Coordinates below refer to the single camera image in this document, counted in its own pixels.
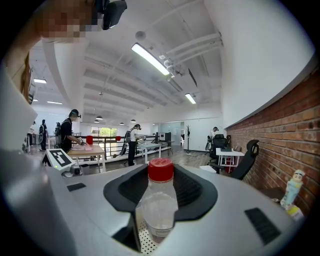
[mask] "red brick wall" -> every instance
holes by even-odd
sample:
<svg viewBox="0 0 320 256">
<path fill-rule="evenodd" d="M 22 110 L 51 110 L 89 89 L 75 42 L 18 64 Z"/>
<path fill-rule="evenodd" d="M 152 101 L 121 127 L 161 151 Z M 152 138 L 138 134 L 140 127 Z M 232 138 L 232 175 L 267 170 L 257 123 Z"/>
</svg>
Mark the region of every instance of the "red brick wall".
<svg viewBox="0 0 320 256">
<path fill-rule="evenodd" d="M 281 187 L 297 169 L 303 170 L 295 203 L 304 214 L 320 194 L 320 72 L 259 113 L 229 128 L 231 145 L 246 152 L 247 142 L 259 140 L 259 155 L 244 181 L 257 189 Z"/>
</svg>

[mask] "clear water bottle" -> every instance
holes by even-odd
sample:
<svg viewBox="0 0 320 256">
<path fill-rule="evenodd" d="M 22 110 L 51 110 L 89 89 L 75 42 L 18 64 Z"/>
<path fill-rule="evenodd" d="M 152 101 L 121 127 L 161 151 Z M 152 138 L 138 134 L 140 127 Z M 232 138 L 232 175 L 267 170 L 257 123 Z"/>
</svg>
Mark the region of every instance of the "clear water bottle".
<svg viewBox="0 0 320 256">
<path fill-rule="evenodd" d="M 148 177 L 148 187 L 141 199 L 142 215 L 151 239 L 159 244 L 172 230 L 178 210 L 172 161 L 167 158 L 151 160 Z"/>
</svg>

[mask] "ceiling light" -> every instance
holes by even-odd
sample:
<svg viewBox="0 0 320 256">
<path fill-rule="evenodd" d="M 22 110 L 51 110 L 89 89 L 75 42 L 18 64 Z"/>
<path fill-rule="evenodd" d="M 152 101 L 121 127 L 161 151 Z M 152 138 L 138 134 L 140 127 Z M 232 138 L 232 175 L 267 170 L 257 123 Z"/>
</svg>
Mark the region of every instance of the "ceiling light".
<svg viewBox="0 0 320 256">
<path fill-rule="evenodd" d="M 192 104 L 196 104 L 196 101 L 194 100 L 194 98 L 192 98 L 190 93 L 187 93 L 185 96 L 188 98 L 189 101 L 191 101 Z"/>
<path fill-rule="evenodd" d="M 35 83 L 40 83 L 40 84 L 46 84 L 46 83 L 47 83 L 47 81 L 44 80 L 44 79 L 33 79 L 33 81 L 34 81 Z"/>
<path fill-rule="evenodd" d="M 52 103 L 52 104 L 60 104 L 60 105 L 62 105 L 62 103 L 61 102 L 55 102 L 55 101 L 47 101 L 48 103 Z"/>
<path fill-rule="evenodd" d="M 153 65 L 157 70 L 159 70 L 165 76 L 170 72 L 162 65 L 162 63 L 157 60 L 150 52 L 148 52 L 145 48 L 143 48 L 139 43 L 135 43 L 131 50 L 139 54 L 142 58 L 148 61 L 151 65 Z"/>
</svg>

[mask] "small statue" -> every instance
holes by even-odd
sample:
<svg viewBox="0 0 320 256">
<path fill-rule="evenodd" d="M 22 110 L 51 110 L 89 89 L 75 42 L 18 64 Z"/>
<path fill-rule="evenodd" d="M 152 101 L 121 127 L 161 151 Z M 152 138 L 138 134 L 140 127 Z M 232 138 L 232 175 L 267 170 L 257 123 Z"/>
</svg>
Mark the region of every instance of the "small statue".
<svg viewBox="0 0 320 256">
<path fill-rule="evenodd" d="M 303 176 L 305 176 L 305 173 L 302 170 L 296 170 L 292 176 L 292 179 L 287 182 L 285 195 L 280 201 L 281 206 L 286 210 L 289 209 L 298 195 L 300 188 L 303 185 Z"/>
</svg>

